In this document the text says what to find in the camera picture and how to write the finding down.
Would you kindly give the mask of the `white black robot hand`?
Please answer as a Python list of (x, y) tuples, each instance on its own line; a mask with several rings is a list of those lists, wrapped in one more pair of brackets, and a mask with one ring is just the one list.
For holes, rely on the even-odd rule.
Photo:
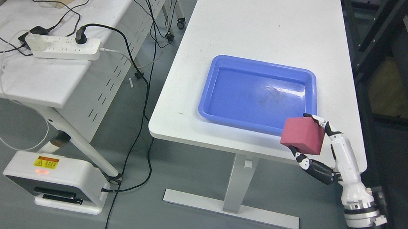
[(331, 151), (335, 159), (335, 167), (331, 168), (322, 162), (310, 159), (298, 148), (288, 147), (300, 167), (309, 175), (329, 185), (339, 182), (342, 187), (342, 205), (374, 203), (375, 200), (364, 186), (359, 166), (349, 139), (344, 133), (333, 128), (325, 119), (314, 114), (304, 113), (303, 117), (313, 118), (325, 130), (325, 136), (331, 141)]

